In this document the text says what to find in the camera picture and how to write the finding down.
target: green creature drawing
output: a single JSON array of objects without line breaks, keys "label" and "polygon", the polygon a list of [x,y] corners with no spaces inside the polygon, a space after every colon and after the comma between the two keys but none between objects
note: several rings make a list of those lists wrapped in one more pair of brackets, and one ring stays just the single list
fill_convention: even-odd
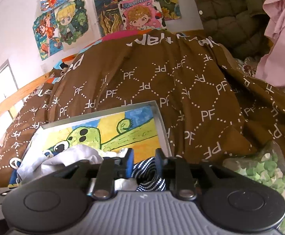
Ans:
[{"label": "green creature drawing", "polygon": [[85,1],[74,0],[62,5],[56,14],[56,21],[61,41],[69,45],[76,42],[89,29]]},{"label": "green creature drawing", "polygon": [[68,135],[66,140],[58,142],[56,145],[50,147],[49,150],[60,153],[69,147],[84,144],[107,152],[157,135],[153,118],[132,129],[131,125],[131,120],[127,118],[119,121],[116,128],[119,135],[104,143],[101,143],[101,134],[98,128],[78,127]]}]

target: quilted jacket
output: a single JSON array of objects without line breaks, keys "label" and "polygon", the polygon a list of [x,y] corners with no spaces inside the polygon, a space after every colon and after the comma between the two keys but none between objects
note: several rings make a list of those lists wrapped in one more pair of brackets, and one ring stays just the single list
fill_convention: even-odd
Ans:
[{"label": "quilted jacket", "polygon": [[268,52],[264,30],[269,17],[265,0],[195,0],[204,30],[222,43],[235,58]]}]

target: controller grip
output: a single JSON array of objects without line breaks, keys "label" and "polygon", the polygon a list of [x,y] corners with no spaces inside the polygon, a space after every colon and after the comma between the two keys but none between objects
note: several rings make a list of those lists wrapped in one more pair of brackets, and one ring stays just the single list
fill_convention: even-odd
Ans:
[{"label": "controller grip", "polygon": [[[10,230],[8,235],[26,235]],[[56,235],[238,235],[207,220],[193,202],[176,199],[171,192],[118,192],[97,201],[73,227]],[[280,235],[271,229],[255,235]]]}]

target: white wall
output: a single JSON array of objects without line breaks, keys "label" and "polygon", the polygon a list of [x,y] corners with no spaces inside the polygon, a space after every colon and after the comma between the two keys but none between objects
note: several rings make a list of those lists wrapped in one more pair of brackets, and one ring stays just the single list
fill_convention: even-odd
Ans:
[{"label": "white wall", "polygon": [[[202,29],[195,1],[179,0],[179,4],[182,19],[168,22],[168,30]],[[82,48],[60,51],[42,61],[32,30],[38,15],[41,15],[39,0],[0,0],[0,66],[9,60],[19,88],[51,70],[63,57]]]}]

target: navy and white striped cloth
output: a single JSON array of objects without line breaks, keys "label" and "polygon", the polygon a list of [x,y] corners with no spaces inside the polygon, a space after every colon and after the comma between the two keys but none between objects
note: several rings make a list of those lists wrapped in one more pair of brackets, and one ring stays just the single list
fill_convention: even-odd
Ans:
[{"label": "navy and white striped cloth", "polygon": [[165,179],[157,174],[155,158],[150,157],[134,165],[132,178],[136,178],[138,192],[165,191]]}]

